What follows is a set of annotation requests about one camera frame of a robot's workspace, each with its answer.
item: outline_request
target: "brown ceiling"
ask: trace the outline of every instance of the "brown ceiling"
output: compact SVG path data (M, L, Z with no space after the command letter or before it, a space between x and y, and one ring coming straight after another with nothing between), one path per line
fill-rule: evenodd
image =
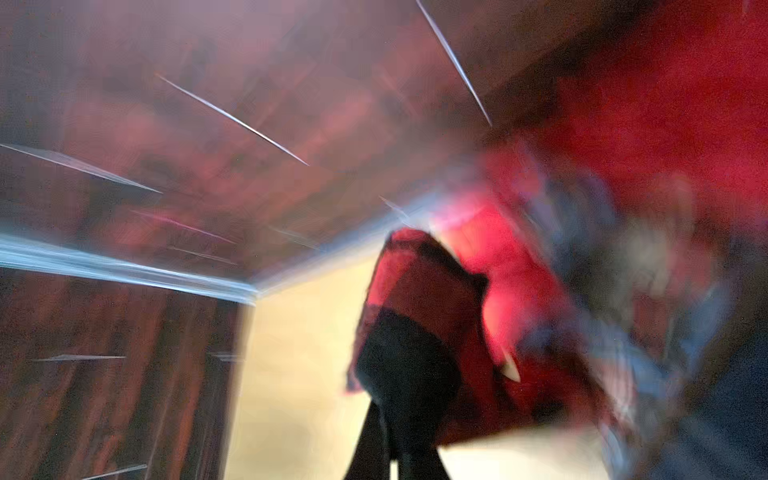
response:
M609 3L423 6L498 128ZM430 191L491 130L414 0L3 2L0 65L5 231L237 279Z

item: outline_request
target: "beige wall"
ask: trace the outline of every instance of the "beige wall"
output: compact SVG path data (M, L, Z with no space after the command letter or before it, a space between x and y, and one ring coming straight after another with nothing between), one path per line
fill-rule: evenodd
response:
M368 406L343 388L375 261L347 262L257 301L244 332L226 480L341 480ZM607 478L592 430L518 432L441 456L453 480Z

